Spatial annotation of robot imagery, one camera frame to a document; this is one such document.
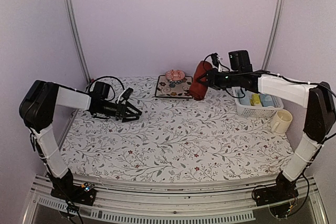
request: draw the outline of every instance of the robotic arm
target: robotic arm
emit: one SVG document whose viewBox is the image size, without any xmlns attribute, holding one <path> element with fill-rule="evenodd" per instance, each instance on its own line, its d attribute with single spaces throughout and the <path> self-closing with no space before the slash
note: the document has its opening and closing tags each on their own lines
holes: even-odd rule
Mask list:
<svg viewBox="0 0 336 224">
<path fill-rule="evenodd" d="M 108 84 L 96 82 L 93 91 L 86 94 L 53 82 L 37 80 L 22 101 L 19 113 L 31 131 L 34 150 L 36 148 L 48 168 L 53 184 L 52 196 L 91 206 L 96 196 L 93 184 L 74 185 L 72 173 L 61 157 L 52 127 L 55 106 L 88 110 L 92 115 L 115 116 L 116 120 L 123 122 L 137 120 L 142 114 L 127 101 L 133 89 L 125 90 L 117 103 L 106 100 L 109 89 Z"/>
<path fill-rule="evenodd" d="M 313 162 L 335 123 L 336 111 L 329 84 L 321 82 L 311 85 L 268 71 L 253 72 L 245 50 L 229 52 L 230 65 L 234 71 L 222 72 L 218 54 L 210 56 L 217 68 L 206 71 L 198 78 L 198 82 L 216 90 L 242 87 L 254 93 L 275 95 L 307 109 L 301 142 L 286 168 L 276 178 L 276 185 L 253 192 L 257 206 L 297 197 L 296 180 Z"/>
</svg>

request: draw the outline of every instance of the red cylindrical object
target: red cylindrical object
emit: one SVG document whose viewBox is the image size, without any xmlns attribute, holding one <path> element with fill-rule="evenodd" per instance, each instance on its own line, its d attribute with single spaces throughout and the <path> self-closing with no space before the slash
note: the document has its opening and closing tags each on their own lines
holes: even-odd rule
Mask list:
<svg viewBox="0 0 336 224">
<path fill-rule="evenodd" d="M 207 61 L 201 61 L 195 71 L 193 83 L 189 88 L 189 94 L 194 98 L 196 101 L 203 100 L 208 90 L 208 87 L 197 82 L 197 79 L 206 73 L 207 70 L 212 69 L 212 65 Z"/>
</svg>

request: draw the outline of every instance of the gray leaf pattern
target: gray leaf pattern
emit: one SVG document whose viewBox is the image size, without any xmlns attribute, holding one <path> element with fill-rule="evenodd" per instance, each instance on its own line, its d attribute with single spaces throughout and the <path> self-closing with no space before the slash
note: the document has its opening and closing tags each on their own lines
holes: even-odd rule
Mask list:
<svg viewBox="0 0 336 224">
<path fill-rule="evenodd" d="M 61 154 L 76 174 L 146 182 L 204 182 L 275 174 L 293 151 L 269 119 L 238 116 L 234 99 L 209 89 L 203 101 L 154 96 L 156 77 L 121 78 L 134 89 L 138 121 L 79 111 Z M 121 88 L 114 80 L 105 79 Z"/>
</svg>

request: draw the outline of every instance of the cup handle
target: cup handle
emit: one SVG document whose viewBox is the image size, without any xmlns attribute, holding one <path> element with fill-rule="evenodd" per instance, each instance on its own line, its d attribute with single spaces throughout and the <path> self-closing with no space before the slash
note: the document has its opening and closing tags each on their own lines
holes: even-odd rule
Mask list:
<svg viewBox="0 0 336 224">
<path fill-rule="evenodd" d="M 276 122 L 276 123 L 273 125 L 271 131 L 272 131 L 272 132 L 275 132 L 275 130 L 277 129 L 277 127 L 279 126 L 279 124 L 280 124 L 279 122 Z"/>
</svg>

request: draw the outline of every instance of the square coaster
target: square coaster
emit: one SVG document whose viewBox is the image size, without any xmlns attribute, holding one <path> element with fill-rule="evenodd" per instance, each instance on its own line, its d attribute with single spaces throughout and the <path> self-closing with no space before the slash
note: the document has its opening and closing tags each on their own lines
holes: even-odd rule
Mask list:
<svg viewBox="0 0 336 224">
<path fill-rule="evenodd" d="M 180 84 L 172 84 L 167 81 L 166 76 L 159 76 L 156 84 L 155 97 L 160 98 L 192 98 L 188 90 L 190 88 L 193 78 L 186 76 Z"/>
</svg>

